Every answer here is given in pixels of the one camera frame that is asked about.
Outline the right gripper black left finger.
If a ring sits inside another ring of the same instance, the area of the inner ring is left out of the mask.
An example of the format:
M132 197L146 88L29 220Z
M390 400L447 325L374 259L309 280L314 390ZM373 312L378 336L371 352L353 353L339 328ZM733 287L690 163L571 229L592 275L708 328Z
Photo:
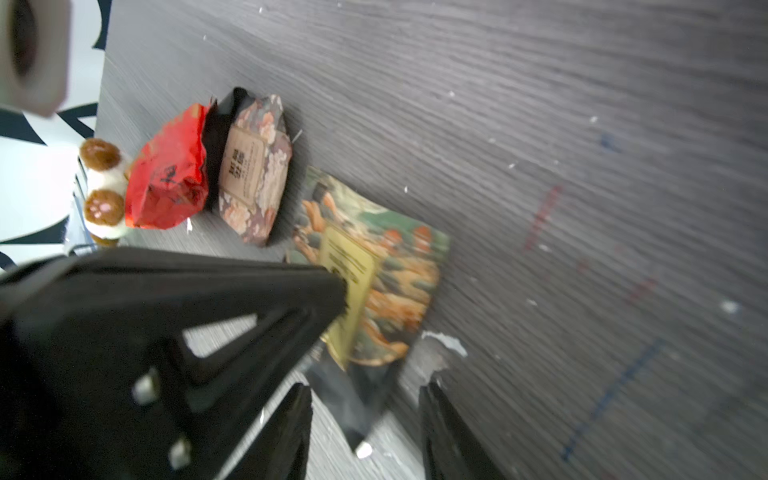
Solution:
M310 387L294 384L227 479L305 479L312 416Z

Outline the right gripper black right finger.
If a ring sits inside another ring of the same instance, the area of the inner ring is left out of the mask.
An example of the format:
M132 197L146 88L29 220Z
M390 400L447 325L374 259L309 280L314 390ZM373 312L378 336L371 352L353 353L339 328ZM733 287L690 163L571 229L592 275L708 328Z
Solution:
M505 479L435 380L420 388L419 412L426 479Z

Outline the yellow label landscape tea bag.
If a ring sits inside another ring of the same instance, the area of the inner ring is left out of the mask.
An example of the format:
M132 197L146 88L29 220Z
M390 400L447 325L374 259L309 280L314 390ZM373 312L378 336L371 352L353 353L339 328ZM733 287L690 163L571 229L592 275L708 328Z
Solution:
M369 435L420 334L451 240L311 167L285 260L320 265L346 285L306 378L350 449Z

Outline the red foil tea bag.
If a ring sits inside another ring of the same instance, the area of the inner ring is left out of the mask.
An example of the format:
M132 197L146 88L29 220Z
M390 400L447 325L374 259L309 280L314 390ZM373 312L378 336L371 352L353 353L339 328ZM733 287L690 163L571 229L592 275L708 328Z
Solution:
M209 182L202 136L209 110L202 104L189 106L142 147L125 197L128 227L167 230L203 209Z

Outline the floral beige label tea bag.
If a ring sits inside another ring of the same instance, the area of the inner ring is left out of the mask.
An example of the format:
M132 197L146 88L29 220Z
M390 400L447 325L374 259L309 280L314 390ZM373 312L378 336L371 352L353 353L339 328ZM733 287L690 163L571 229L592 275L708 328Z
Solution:
M293 155L278 95L234 88L213 103L202 135L206 206L248 244L264 247L275 224Z

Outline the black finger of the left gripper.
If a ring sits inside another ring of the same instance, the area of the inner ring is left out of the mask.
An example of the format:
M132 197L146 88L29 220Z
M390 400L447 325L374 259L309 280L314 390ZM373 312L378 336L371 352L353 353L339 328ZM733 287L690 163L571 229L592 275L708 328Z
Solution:
M216 477L346 293L321 266L140 248L3 273L2 477Z

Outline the small brown white plush dog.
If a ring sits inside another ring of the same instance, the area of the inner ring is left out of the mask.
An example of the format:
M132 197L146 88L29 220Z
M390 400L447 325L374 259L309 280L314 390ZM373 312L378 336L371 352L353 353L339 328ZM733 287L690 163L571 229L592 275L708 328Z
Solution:
M129 232L125 207L132 159L99 138L80 145L79 159L87 183L83 207L86 230L97 245L115 247Z

